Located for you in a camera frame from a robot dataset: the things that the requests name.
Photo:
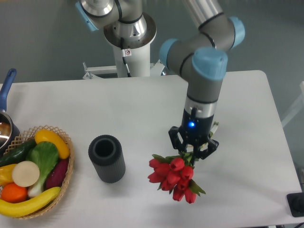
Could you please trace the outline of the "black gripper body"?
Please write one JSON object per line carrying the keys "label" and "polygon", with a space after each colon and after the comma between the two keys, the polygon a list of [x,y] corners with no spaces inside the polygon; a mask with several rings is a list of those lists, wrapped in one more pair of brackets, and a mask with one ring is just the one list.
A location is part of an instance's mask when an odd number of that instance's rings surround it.
{"label": "black gripper body", "polygon": [[186,144],[194,145],[195,141],[199,145],[209,141],[213,115],[208,118],[192,117],[186,110],[183,110],[180,134]]}

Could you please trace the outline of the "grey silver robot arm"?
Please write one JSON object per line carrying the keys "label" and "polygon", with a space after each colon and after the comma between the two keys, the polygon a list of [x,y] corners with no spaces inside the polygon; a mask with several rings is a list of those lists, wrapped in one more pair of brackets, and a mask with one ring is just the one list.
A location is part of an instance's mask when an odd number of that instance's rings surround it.
{"label": "grey silver robot arm", "polygon": [[[239,45],[245,28],[236,17],[228,18],[216,0],[186,0],[198,34],[187,41],[166,40],[159,51],[162,65],[188,83],[181,126],[172,127],[173,148],[191,165],[218,147],[210,136],[213,117],[228,57]],[[140,0],[79,0],[76,8],[90,30],[102,30],[114,50],[118,77],[150,76],[150,44],[156,36],[154,20]],[[187,156],[187,146],[193,152]]]}

